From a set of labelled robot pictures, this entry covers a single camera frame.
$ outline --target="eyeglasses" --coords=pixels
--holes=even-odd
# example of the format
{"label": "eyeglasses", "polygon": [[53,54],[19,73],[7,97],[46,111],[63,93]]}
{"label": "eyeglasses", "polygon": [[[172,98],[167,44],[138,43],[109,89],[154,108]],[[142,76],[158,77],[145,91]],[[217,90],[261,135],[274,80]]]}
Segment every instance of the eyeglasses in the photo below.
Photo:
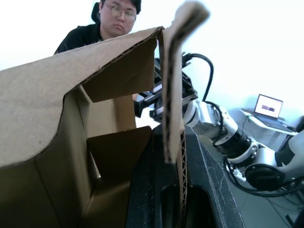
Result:
{"label": "eyeglasses", "polygon": [[111,10],[112,16],[115,18],[121,17],[122,14],[124,14],[124,18],[126,22],[134,22],[136,19],[136,15],[133,12],[130,11],[123,11],[119,6],[109,6],[108,4],[105,3],[105,5]]}

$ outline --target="laptop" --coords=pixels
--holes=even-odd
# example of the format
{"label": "laptop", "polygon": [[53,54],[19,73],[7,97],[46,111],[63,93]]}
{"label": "laptop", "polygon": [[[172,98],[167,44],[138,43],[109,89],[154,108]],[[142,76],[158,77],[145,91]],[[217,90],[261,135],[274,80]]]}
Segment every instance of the laptop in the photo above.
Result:
{"label": "laptop", "polygon": [[268,127],[293,132],[278,121],[283,101],[259,94],[253,115]]}

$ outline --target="white wall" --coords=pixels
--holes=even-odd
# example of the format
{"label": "white wall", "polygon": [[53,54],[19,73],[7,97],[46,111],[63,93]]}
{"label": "white wall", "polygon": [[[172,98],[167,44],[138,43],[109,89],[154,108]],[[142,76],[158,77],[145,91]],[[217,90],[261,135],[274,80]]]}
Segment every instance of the white wall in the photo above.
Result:
{"label": "white wall", "polygon": [[[0,1],[0,70],[53,55],[70,30],[92,23],[95,2]],[[183,2],[142,0],[133,32],[169,26]],[[304,115],[303,0],[203,2],[211,16],[183,50],[204,54],[213,62],[208,100],[226,107],[240,123],[239,108],[253,108],[259,93],[273,96],[284,101],[281,116],[295,126]],[[207,63],[193,60],[185,72],[201,99],[209,77]]]}
{"label": "white wall", "polygon": [[[254,108],[259,93],[284,101],[281,116],[296,125],[304,114],[304,2],[301,0],[204,1],[209,21],[184,45],[208,56],[215,74],[208,100],[232,111]],[[185,70],[200,97],[209,67],[200,60]]]}

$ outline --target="black shirt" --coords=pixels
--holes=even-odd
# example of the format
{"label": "black shirt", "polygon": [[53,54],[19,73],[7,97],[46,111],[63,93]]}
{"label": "black shirt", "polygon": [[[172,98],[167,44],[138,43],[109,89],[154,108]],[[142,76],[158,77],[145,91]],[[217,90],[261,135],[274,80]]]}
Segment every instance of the black shirt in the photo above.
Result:
{"label": "black shirt", "polygon": [[102,40],[100,35],[100,22],[87,26],[78,26],[68,33],[57,48],[55,54],[90,45]]}

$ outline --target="man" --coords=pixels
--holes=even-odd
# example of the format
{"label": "man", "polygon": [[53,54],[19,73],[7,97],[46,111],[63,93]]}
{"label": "man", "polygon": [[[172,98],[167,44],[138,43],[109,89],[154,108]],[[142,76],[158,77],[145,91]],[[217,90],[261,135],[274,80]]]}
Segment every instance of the man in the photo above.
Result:
{"label": "man", "polygon": [[128,34],[141,11],[141,0],[101,0],[100,22],[70,31],[55,54]]}

